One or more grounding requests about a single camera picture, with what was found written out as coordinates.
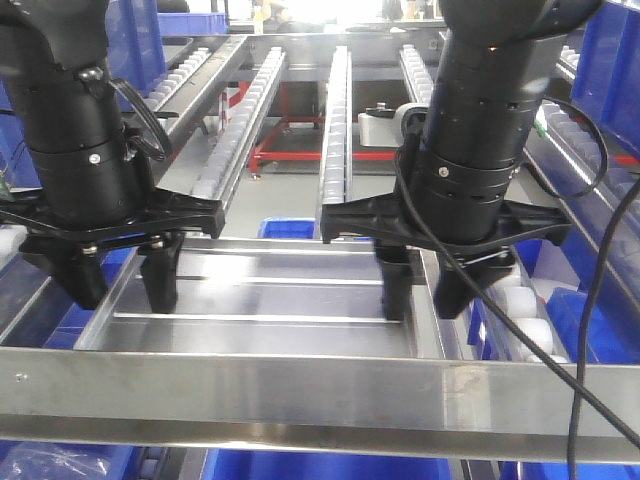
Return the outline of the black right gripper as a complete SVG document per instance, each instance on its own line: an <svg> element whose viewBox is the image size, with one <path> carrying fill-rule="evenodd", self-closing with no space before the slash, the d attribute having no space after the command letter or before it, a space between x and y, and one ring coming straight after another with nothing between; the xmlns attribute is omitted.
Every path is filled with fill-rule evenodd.
<svg viewBox="0 0 640 480"><path fill-rule="evenodd" d="M326 243L343 234L376 239L374 252L383 280L384 314L389 321L403 321L409 309L413 282L405 246L437 249L405 212L404 201L398 195L388 193L347 203L325 204L320 228ZM443 241L442 244L457 256L461 268L477 287L485 291L510 275L515 266L514 254L509 249L495 251L529 239L546 239L559 246L571 228L569 218L557 208L506 200L488 237L471 243ZM437 253L437 260L439 277L433 295L435 311L439 318L453 319L478 295L443 254Z"/></svg>

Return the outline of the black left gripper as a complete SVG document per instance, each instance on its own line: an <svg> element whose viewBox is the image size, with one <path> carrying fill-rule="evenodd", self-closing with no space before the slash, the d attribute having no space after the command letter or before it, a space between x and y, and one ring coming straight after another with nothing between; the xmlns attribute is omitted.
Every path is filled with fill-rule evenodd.
<svg viewBox="0 0 640 480"><path fill-rule="evenodd" d="M98 307L108 288L98 251L138 248L140 273L153 313L175 312L177 266L186 231L217 238L225 225L223 203L157 188L150 200L121 220L68 226L57 219L40 189L16 192L1 202L1 222L22 225L29 235L19 247L25 261L46 272L86 310Z"/></svg>

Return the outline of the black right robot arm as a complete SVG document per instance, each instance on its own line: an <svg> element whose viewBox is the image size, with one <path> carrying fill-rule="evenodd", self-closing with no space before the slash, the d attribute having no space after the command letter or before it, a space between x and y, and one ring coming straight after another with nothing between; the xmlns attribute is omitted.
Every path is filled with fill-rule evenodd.
<svg viewBox="0 0 640 480"><path fill-rule="evenodd" d="M514 171L566 36L598 10L595 1L445 1L449 34L424 124L408 128L389 194L327 205L324 240L369 237L382 271L384 315L405 318L408 250L435 250L437 314L457 316L473 299L472 279L488 287L513 265L511 246L560 244L562 211L506 199Z"/></svg>

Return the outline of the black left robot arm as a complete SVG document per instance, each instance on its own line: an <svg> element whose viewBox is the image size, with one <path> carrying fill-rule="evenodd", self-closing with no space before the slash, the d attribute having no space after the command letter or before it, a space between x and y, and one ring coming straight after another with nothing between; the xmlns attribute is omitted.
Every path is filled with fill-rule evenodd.
<svg viewBox="0 0 640 480"><path fill-rule="evenodd" d="M5 1L1 79L40 185L1 219L27 230L22 258L85 309L107 292L98 256L133 247L151 309L171 313L188 229L217 236L221 203L158 188L171 141L132 85L111 75L104 1Z"/></svg>

